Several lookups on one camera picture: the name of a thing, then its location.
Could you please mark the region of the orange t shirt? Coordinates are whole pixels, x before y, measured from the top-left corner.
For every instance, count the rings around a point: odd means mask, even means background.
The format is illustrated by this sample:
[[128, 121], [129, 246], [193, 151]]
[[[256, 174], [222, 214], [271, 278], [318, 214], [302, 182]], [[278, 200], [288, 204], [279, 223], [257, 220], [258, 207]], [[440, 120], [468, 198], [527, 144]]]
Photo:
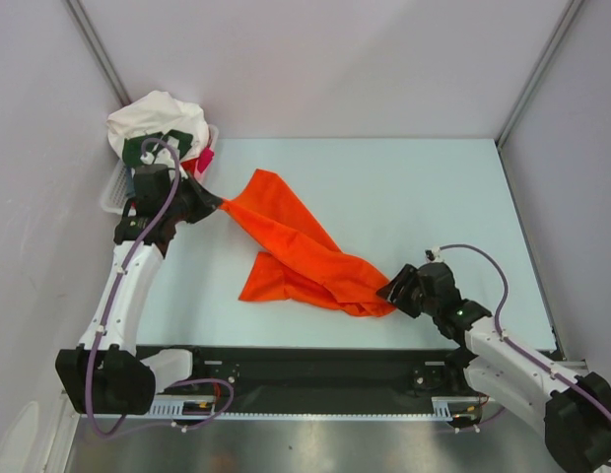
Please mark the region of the orange t shirt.
[[292, 300], [354, 317], [384, 317], [395, 311], [376, 295], [388, 283], [385, 275], [365, 259], [343, 252], [277, 173], [257, 169], [240, 195], [220, 209], [261, 247], [241, 301]]

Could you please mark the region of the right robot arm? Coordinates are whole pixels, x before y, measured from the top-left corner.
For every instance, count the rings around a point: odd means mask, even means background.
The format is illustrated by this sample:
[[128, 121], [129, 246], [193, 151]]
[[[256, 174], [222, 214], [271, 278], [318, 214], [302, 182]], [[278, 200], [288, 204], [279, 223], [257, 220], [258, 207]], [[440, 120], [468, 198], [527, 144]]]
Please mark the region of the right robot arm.
[[428, 315], [458, 344], [444, 382], [456, 395], [473, 389], [496, 400], [539, 434], [566, 472], [593, 472], [611, 462], [611, 386], [518, 343], [491, 312], [464, 298], [442, 262], [410, 264], [377, 295], [407, 315]]

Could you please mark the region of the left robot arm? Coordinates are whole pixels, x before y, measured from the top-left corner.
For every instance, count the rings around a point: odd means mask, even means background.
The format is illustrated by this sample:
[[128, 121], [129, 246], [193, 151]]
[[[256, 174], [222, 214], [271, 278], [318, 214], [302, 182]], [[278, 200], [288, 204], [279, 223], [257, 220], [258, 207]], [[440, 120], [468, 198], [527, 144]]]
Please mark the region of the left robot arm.
[[62, 349], [55, 369], [80, 414], [144, 415], [154, 397], [177, 385], [201, 391], [208, 371], [183, 348], [141, 359], [137, 334], [155, 277], [179, 223], [197, 223], [222, 204], [193, 179], [164, 164], [133, 175], [135, 194], [114, 229], [112, 264], [101, 300], [76, 348]]

